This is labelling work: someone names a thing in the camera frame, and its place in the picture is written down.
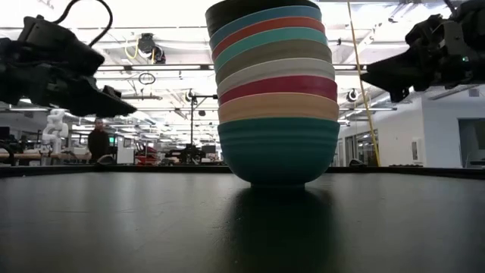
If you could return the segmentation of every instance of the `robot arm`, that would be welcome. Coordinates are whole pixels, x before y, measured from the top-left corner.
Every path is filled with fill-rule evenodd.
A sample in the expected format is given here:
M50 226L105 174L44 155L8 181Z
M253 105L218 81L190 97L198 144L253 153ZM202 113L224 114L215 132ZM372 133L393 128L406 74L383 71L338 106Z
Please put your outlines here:
M406 52L369 64L361 76L389 92L392 102L401 102L411 87L420 92L430 86L485 83L485 1L465 2L449 19L432 15L416 24L405 41Z
M73 115L114 117L134 113L136 108L122 101L121 93L109 86L99 90L94 73L105 59L91 49L108 32L112 23L89 45L58 24L73 4L55 22L25 17L17 41L0 39L0 101L16 105L28 97L37 105L70 110Z

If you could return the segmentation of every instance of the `plastic bowl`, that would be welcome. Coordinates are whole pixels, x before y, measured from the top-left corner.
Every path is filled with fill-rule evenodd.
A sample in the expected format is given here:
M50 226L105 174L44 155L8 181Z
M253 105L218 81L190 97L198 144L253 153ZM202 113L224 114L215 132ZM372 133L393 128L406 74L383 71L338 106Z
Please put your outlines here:
M217 95L222 97L229 90L258 80L303 75L335 80L335 69L331 63L314 58L287 58L267 61L242 69L227 77L217 87Z
M245 27L240 31L237 31L224 39L220 42L215 49L212 50L212 60L215 60L219 54L224 51L227 47L231 46L232 44L239 42L242 39L245 39L249 36L262 33L268 30L275 30L281 29L285 27L307 27L312 28L314 30L319 30L322 33L325 33L324 25L319 21L313 18L308 17L283 17L277 18L272 20L262 21L257 24L253 24L249 27Z
M258 94L270 93L301 93L324 98L336 102L336 83L326 77L319 76L287 76L257 80L238 86L219 96L219 105L234 99Z
M288 40L310 40L327 44L327 37L319 30L307 27L285 27L282 29L268 30L253 36L246 37L229 46L222 51L214 61L214 70L217 73L219 69L230 59L237 55L247 52L251 49L257 49L259 46L270 44L272 42Z
M311 40L287 40L260 45L230 59L215 75L219 84L230 75L256 64L288 58L316 58L332 62L332 52L327 45Z
M257 118L218 126L224 161L256 187L298 187L333 160L340 125L317 118Z
M237 19L232 17L231 18L232 20L225 20L224 25L218 24L217 31L215 32L213 32L211 28L211 25L212 25L211 19L208 18L206 15L205 21L207 22L209 36L211 37L211 40L209 43L211 46L211 49L215 49L215 47L219 44L219 42L221 42L223 39L225 39L227 36L231 35L232 33L235 33L238 30L241 30L245 27L249 27L253 24L256 24L265 20L271 20L271 19L282 18L282 17L310 17L315 20L321 20L321 12L320 12L320 9L318 8L309 7L306 5L297 5L296 1L294 1L291 5L286 5L286 7L284 7L284 5L282 5L279 2L276 2L276 1L273 1L273 2L275 3L272 8L259 6L257 11L248 13L244 17L240 17ZM232 5L228 13L239 8L243 8L243 7L241 5L240 6ZM225 16L224 14L219 14L218 17L220 19L223 19Z
M323 118L336 121L339 105L322 96L269 93L245 96L224 103L218 110L221 123L252 118Z

